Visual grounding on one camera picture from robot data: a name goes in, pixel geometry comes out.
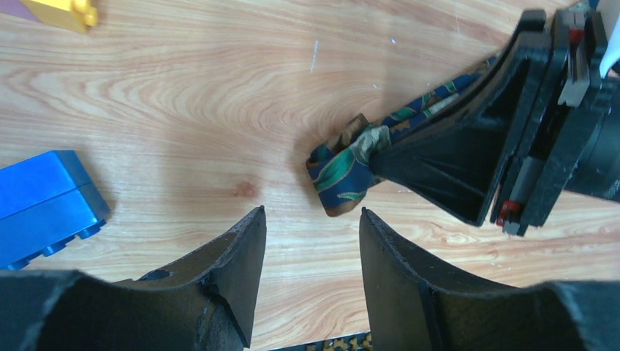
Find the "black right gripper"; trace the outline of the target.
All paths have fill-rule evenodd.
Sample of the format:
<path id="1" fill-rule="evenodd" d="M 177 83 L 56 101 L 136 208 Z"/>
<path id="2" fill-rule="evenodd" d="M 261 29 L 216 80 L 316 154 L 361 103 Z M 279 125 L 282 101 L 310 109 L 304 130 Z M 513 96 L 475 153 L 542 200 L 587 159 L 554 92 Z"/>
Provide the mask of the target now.
<path id="1" fill-rule="evenodd" d="M 544 10 L 524 10 L 496 53 L 429 92 L 421 124 L 371 158 L 373 173 L 480 226 L 521 139 L 491 212 L 505 233 L 544 225 L 565 190 L 618 202 L 619 61 L 601 77 L 601 14 L 557 12 L 554 39 L 568 51 L 549 66 L 545 22 Z"/>

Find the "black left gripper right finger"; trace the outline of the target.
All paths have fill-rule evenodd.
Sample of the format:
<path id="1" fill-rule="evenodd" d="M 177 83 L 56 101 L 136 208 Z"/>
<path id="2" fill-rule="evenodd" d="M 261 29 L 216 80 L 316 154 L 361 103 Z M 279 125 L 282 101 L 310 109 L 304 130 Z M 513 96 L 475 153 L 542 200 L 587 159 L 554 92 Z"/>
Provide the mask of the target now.
<path id="1" fill-rule="evenodd" d="M 617 281 L 512 287 L 460 269 L 363 209 L 360 257 L 375 350 L 617 350 Z"/>

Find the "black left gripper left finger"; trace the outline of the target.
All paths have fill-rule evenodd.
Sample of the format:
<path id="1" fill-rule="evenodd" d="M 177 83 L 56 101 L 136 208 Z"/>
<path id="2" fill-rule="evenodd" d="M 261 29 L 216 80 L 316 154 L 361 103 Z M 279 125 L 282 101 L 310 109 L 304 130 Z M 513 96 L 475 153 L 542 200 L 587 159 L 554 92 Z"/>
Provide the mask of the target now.
<path id="1" fill-rule="evenodd" d="M 252 339 L 266 215 L 137 280 L 1 272 L 3 350 L 242 350 Z"/>

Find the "dark patterned necktie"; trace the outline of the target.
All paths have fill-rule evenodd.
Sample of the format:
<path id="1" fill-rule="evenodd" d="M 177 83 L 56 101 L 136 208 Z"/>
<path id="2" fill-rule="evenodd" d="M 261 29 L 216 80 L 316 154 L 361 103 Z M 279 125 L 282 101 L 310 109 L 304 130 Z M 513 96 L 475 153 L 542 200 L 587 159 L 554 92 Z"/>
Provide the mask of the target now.
<path id="1" fill-rule="evenodd" d="M 306 169 L 325 213 L 335 217 L 356 207 L 368 189 L 384 181 L 371 170 L 371 157 L 455 101 L 497 58 L 488 57 L 384 118 L 370 122 L 360 113 L 340 133 L 318 145 Z"/>

